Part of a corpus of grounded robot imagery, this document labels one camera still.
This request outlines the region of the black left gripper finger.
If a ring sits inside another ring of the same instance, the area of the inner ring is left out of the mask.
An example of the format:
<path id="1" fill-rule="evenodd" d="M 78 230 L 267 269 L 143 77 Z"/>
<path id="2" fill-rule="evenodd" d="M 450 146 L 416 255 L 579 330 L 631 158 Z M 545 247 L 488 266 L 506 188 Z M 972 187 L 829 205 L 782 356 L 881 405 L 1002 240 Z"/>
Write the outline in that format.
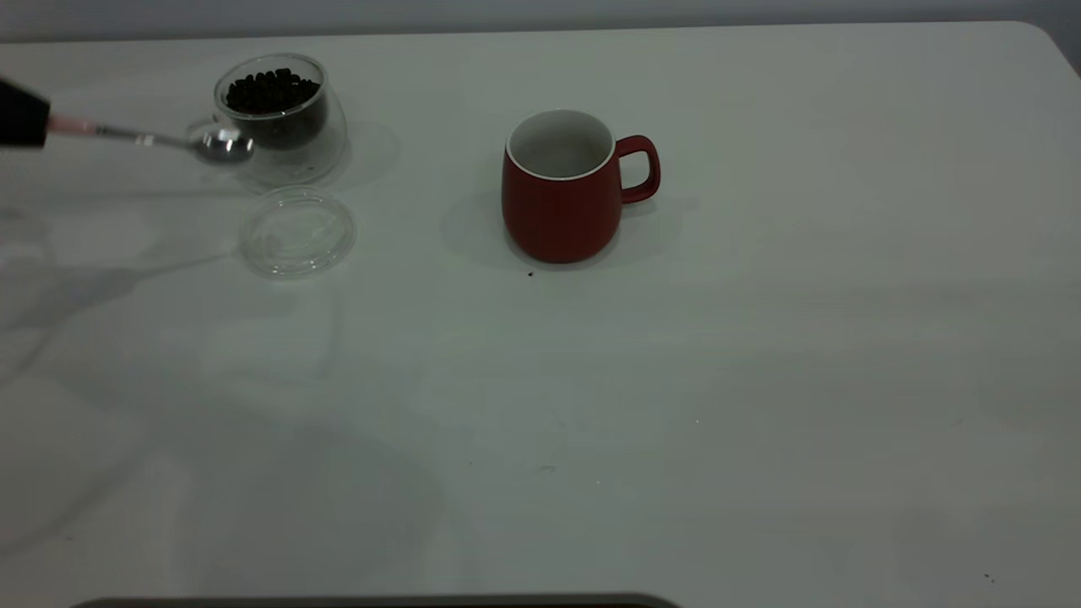
<path id="1" fill-rule="evenodd" d="M 51 103 L 22 85 L 1 80 L 1 147 L 43 149 Z"/>

